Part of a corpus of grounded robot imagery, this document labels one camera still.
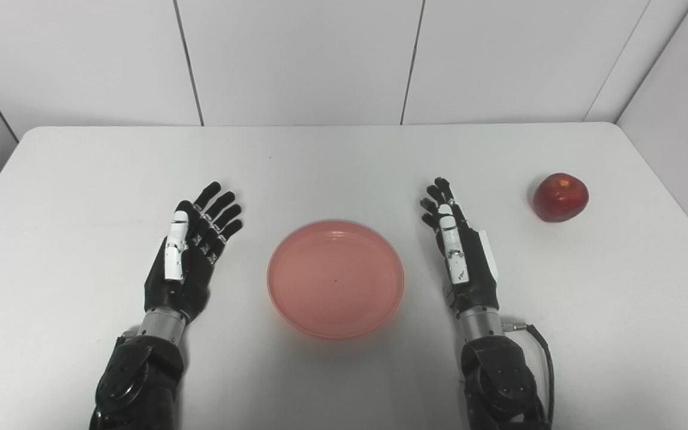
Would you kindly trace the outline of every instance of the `silver cylindrical wrist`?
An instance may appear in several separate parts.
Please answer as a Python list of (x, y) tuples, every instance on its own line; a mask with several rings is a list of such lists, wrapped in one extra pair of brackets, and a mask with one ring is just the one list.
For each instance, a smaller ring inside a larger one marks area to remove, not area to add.
[(503, 324), (496, 308), (475, 306), (462, 312), (458, 319), (466, 342), (485, 336), (503, 336)]
[(185, 330), (185, 317), (174, 309), (156, 307), (145, 313), (139, 335), (155, 336), (179, 345)]

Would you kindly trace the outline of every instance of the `cable connector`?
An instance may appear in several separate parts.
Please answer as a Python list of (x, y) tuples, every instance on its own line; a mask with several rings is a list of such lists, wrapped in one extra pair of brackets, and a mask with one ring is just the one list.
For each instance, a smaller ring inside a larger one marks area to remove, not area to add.
[(504, 333), (508, 333), (510, 331), (519, 331), (519, 330), (527, 330), (527, 324), (522, 323), (522, 322), (503, 323)]

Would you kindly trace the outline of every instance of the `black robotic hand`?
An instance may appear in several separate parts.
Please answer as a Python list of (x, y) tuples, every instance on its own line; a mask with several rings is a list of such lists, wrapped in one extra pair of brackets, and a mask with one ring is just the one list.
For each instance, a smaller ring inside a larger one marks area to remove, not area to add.
[(231, 191), (213, 182), (195, 203), (182, 201), (145, 281), (145, 317), (115, 343), (95, 393), (90, 430), (174, 430), (185, 371), (178, 343), (205, 308), (214, 263), (243, 224)]
[(470, 228), (446, 179), (437, 177), (426, 192), (434, 201), (428, 198), (421, 201), (421, 207), (427, 212), (422, 220), (434, 230), (437, 247), (445, 257), (451, 282), (450, 307), (456, 315), (475, 306), (498, 309), (497, 269), (487, 234)]
[(214, 263), (227, 241), (243, 224), (235, 220), (241, 207), (232, 191), (208, 202), (222, 190), (219, 182), (206, 187), (195, 203), (181, 201), (169, 236), (158, 250), (145, 281), (145, 311), (166, 307), (193, 321), (205, 308)]
[[(437, 246), (445, 257), (451, 283), (448, 300), (464, 336), (460, 364), (470, 427), (548, 430), (554, 402), (549, 402), (546, 416), (522, 348), (503, 335), (495, 294), (497, 269), (487, 234), (470, 228), (447, 180), (437, 177), (426, 192), (434, 201), (421, 201), (427, 212), (422, 219), (434, 230)], [(537, 334), (534, 326), (522, 327)], [(545, 340), (541, 345), (546, 357), (550, 357)], [(549, 398), (553, 398), (550, 358), (548, 362)], [(517, 416), (522, 416), (521, 422), (512, 421)]]

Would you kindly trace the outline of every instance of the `fingertip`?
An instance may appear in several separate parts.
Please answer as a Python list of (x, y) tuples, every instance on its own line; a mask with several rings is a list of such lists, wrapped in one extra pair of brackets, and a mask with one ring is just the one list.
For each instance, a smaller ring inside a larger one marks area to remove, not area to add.
[(224, 238), (224, 242), (227, 242), (230, 237), (240, 231), (241, 228), (243, 228), (243, 221), (240, 220), (234, 220), (227, 224), (227, 226), (222, 229), (222, 238)]
[(429, 196), (432, 196), (432, 199), (436, 199), (437, 203), (445, 203), (445, 198), (443, 198), (440, 189), (437, 188), (436, 185), (429, 185), (428, 187), (426, 187), (426, 193), (428, 193)]

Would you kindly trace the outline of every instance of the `red apple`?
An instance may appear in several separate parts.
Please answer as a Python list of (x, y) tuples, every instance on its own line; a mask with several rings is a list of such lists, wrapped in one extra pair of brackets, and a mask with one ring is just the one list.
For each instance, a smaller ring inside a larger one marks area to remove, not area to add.
[(533, 210), (541, 220), (560, 223), (585, 209), (588, 188), (570, 174), (555, 173), (543, 180), (533, 196)]

